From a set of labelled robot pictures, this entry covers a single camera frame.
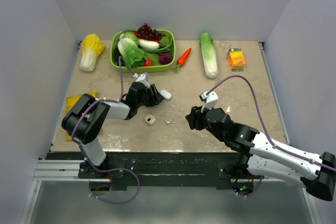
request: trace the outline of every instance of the yellow package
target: yellow package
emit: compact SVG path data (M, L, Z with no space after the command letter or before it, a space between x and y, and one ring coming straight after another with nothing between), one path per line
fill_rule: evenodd
M229 63L232 70L239 69L243 70L244 65L246 64L243 52L241 48L231 48L228 53Z
M97 97L98 91L94 90L89 92L88 94L92 95L93 97ZM71 108L78 102L79 98L81 97L81 94L73 95L71 97L67 97L67 103L65 108L65 114L68 114L68 112L71 110ZM71 136L66 133L66 141L71 141Z

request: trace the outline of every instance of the carrot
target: carrot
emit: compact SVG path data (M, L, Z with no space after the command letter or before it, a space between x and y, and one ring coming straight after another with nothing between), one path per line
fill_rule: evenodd
M181 57L179 57L179 59L176 62L176 66L173 68L175 73L177 73L179 71L180 67L182 67L185 64L190 52L191 52L191 48L189 48L186 52L184 52L184 54L182 54Z

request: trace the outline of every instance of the orange box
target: orange box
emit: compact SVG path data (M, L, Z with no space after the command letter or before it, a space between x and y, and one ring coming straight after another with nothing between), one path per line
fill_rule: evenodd
M227 56L229 59L231 69L232 70L239 69L240 71L242 71L242 69L246 64L246 61L241 48L229 49L229 51L227 52Z

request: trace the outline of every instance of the beige table surface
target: beige table surface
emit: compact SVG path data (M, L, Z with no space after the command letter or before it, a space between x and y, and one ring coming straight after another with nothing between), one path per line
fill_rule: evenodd
M106 49L98 58L93 72L79 69L81 51L73 71L67 96L83 94L98 90L100 98L118 99L120 95L119 71L112 67L109 59L111 41L103 41ZM191 131L185 119L191 107L201 105L199 95L212 88L216 83L231 74L246 77L255 89L260 111L270 132L270 136L285 142L284 133L270 87L263 57L256 41L215 41L219 74L209 79L204 72L201 49L198 41L176 41L178 58L189 47L192 52L186 65L179 73L151 73L150 83L158 90L169 91L173 98L163 101L151 108L140 108L138 114L130 121L106 119L99 133L99 142L105 151L130 152L230 152L224 143L219 142L206 130ZM241 48L247 65L243 72L231 72L228 66L227 51L229 48ZM128 91L134 81L130 74L124 73L124 90ZM247 124L263 131L257 116L252 94L248 85L240 78L233 78L216 89L219 96L217 107L228 112L235 122ZM151 114L156 118L153 126L144 122L144 117ZM73 142L66 142L65 131L60 122L65 115L61 114L52 151L79 151ZM167 125L165 119L172 119L176 124Z

